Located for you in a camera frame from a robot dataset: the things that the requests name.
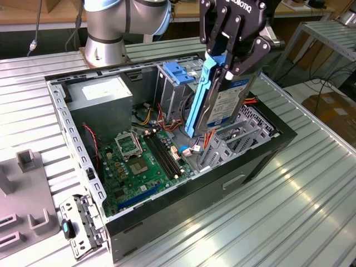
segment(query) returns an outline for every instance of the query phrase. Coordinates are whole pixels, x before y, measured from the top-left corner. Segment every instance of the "metal shelf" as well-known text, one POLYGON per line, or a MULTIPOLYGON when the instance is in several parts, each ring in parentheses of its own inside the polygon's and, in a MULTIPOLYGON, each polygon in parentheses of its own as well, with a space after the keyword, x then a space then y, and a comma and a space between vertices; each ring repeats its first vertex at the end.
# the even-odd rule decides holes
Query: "metal shelf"
MULTIPOLYGON (((272 79, 280 73, 284 61, 287 59, 290 51, 293 49, 303 32, 309 34, 310 37, 301 49, 300 53, 296 56, 295 61, 303 56, 315 39, 338 52, 340 56, 346 57, 351 61, 356 61, 356 28, 348 28, 337 21, 302 22, 295 30, 283 54, 280 56, 271 76, 272 79)), ((339 60, 340 57, 338 57, 334 62, 337 63, 339 60)))

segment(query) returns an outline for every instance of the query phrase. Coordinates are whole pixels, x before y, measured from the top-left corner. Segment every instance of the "robotiq logo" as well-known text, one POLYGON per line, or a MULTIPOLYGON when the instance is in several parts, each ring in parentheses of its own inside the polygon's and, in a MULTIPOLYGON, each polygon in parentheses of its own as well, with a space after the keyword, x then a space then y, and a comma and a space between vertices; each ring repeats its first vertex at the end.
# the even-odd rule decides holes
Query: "robotiq logo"
POLYGON ((242 7, 244 10, 246 10, 248 13, 251 13, 252 6, 246 4, 245 2, 241 0, 231 0, 235 4, 237 4, 239 7, 242 7))

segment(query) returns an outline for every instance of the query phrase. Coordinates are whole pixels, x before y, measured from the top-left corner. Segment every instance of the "motherboard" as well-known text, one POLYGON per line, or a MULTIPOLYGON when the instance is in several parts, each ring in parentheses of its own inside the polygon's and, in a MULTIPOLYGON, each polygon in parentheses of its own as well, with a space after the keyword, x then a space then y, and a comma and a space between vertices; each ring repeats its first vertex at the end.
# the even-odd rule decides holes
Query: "motherboard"
POLYGON ((99 153, 103 158, 102 183, 107 194, 103 207, 107 217, 194 176, 163 130, 146 135, 119 134, 99 153))

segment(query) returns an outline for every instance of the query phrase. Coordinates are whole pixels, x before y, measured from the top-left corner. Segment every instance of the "hard drive label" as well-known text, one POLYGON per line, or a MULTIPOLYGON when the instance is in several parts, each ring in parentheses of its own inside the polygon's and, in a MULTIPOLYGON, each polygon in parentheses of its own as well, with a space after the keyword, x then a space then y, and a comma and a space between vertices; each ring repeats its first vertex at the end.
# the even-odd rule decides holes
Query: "hard drive label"
POLYGON ((249 79, 234 81, 230 85, 230 89, 222 91, 218 94, 214 107, 207 121, 208 127, 214 127, 227 121, 233 114, 236 105, 239 101, 239 92, 243 90, 249 79))

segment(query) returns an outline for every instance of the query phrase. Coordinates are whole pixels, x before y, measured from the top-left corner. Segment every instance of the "pci slot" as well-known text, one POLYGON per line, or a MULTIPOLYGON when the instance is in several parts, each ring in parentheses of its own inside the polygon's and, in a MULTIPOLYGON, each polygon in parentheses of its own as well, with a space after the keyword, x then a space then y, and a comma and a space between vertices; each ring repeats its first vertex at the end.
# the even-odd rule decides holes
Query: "pci slot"
POLYGON ((120 209, 123 209, 125 207, 128 207, 128 206, 131 206, 143 199, 145 199, 146 197, 149 197, 151 195, 153 195, 160 187, 161 185, 156 185, 154 188, 150 189, 150 190, 147 190, 146 192, 143 192, 142 194, 139 194, 129 200, 126 200, 124 201, 123 203, 120 203, 118 206, 117 206, 117 209, 120 210, 120 209))

